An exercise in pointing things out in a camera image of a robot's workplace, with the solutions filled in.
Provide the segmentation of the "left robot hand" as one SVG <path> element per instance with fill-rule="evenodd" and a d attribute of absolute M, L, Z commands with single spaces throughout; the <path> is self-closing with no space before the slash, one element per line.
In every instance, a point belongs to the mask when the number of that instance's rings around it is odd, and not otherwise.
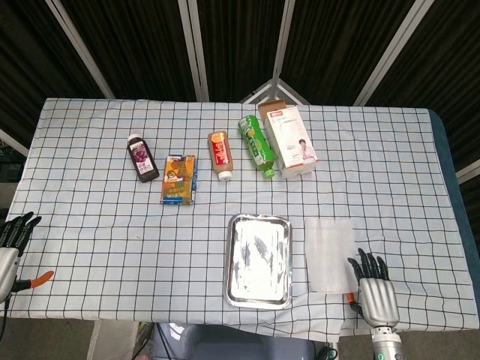
<path fill-rule="evenodd" d="M 0 304 L 9 302 L 13 293 L 45 284 L 54 275 L 54 271 L 47 271 L 35 279 L 22 280 L 17 277 L 20 259 L 33 229 L 41 219 L 41 216 L 34 217 L 30 211 L 0 226 Z"/>

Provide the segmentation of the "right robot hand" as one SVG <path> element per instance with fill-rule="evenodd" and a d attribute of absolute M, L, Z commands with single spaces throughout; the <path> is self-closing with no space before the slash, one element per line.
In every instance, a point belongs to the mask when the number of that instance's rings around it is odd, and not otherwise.
<path fill-rule="evenodd" d="M 357 280 L 360 301 L 354 301 L 351 308 L 372 328 L 394 328 L 400 322 L 400 314 L 388 266 L 382 257 L 365 253 L 360 247 L 358 254 L 360 262 L 347 258 Z"/>

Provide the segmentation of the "white cloth towel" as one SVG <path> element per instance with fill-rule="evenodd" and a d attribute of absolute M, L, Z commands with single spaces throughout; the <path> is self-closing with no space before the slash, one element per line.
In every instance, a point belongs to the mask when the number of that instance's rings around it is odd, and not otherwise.
<path fill-rule="evenodd" d="M 304 249 L 311 291 L 341 295 L 358 289 L 347 260 L 356 255 L 353 222 L 349 218 L 306 218 Z"/>

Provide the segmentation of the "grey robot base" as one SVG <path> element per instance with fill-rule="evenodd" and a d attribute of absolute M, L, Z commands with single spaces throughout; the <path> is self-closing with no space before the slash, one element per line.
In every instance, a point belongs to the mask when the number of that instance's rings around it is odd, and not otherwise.
<path fill-rule="evenodd" d="M 314 360 L 309 340 L 225 325 L 156 323 L 152 341 L 154 360 Z"/>

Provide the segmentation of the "silver metal tray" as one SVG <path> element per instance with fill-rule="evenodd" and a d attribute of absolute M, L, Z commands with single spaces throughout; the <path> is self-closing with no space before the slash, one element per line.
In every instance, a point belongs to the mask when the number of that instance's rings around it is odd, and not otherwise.
<path fill-rule="evenodd" d="M 284 217 L 237 214 L 229 221 L 223 296 L 232 306 L 282 310 L 292 298 L 293 230 Z"/>

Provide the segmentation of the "checkered white tablecloth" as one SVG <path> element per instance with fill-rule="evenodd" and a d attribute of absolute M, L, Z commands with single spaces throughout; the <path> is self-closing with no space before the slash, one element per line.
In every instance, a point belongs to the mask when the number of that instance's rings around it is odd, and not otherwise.
<path fill-rule="evenodd" d="M 426 109 L 301 106 L 319 157 L 306 175 L 265 178 L 238 123 L 256 107 L 154 100 L 45 101 L 10 207 L 42 217 L 22 278 L 54 277 L 15 295 L 12 317 L 223 324 L 264 335 L 336 341 L 367 324 L 342 295 L 311 292 L 305 219 L 349 218 L 355 244 L 381 256 L 404 331 L 480 327 L 478 254 L 441 121 Z M 208 136 L 226 131 L 232 179 L 212 168 Z M 128 137 L 147 143 L 159 177 L 142 183 Z M 170 155 L 194 155 L 191 205 L 164 205 Z M 223 297 L 228 223 L 238 213 L 292 224 L 292 301 L 238 308 Z"/>

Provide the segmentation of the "dark purple juice bottle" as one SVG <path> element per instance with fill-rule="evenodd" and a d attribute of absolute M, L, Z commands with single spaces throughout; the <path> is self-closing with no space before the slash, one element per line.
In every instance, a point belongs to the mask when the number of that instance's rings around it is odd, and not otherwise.
<path fill-rule="evenodd" d="M 127 150 L 133 161 L 134 169 L 142 183 L 150 182 L 159 177 L 158 167 L 146 141 L 136 133 L 127 138 Z"/>

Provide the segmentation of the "white cardboard product box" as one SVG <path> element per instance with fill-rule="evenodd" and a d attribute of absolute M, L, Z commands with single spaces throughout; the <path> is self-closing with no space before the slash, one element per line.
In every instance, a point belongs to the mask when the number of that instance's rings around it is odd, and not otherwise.
<path fill-rule="evenodd" d="M 298 107 L 272 100 L 261 103 L 258 109 L 281 177 L 290 179 L 312 172 L 319 160 Z"/>

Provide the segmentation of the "yellow blue snack carton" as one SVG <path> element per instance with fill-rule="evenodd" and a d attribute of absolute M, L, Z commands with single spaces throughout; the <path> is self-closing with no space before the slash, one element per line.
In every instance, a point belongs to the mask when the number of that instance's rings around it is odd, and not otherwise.
<path fill-rule="evenodd" d="M 164 205 L 191 205 L 197 190 L 198 162 L 194 155 L 166 158 L 160 202 Z"/>

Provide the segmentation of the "green plastic drink bottle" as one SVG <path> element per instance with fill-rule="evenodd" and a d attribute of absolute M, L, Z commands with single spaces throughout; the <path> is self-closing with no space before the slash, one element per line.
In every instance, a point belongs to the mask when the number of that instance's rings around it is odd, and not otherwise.
<path fill-rule="evenodd" d="M 255 115 L 245 116 L 239 120 L 238 128 L 247 143 L 255 167 L 267 179 L 271 179 L 275 175 L 275 154 L 263 136 L 257 117 Z"/>

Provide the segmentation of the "brown drink bottle red label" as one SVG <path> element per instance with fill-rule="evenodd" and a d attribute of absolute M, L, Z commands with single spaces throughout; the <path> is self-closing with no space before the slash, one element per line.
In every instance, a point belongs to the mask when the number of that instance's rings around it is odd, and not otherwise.
<path fill-rule="evenodd" d="M 230 151 L 226 131 L 215 131 L 208 135 L 208 145 L 211 153 L 213 171 L 222 182 L 227 182 L 233 176 L 233 158 Z"/>

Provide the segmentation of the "white metal screen foot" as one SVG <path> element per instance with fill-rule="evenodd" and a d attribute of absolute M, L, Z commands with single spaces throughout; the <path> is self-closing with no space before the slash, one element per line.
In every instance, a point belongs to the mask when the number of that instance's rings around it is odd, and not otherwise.
<path fill-rule="evenodd" d="M 287 106 L 311 104 L 282 79 L 279 79 L 277 82 L 274 82 L 273 79 L 268 80 L 257 89 L 248 93 L 240 102 L 243 104 L 258 105 L 279 100 L 284 100 Z"/>

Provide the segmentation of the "dark folding partition screen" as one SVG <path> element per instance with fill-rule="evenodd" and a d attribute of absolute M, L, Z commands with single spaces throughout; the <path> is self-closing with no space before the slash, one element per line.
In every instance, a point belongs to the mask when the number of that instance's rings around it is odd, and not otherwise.
<path fill-rule="evenodd" d="M 60 0 L 115 98 L 193 101 L 178 0 Z M 274 71 L 286 0 L 193 0 L 211 101 Z M 280 78 L 312 104 L 351 105 L 415 0 L 295 0 Z M 47 98 L 102 91 L 45 0 L 0 0 L 0 130 L 29 146 Z M 433 0 L 370 106 L 427 107 L 457 170 L 480 160 L 480 0 Z"/>

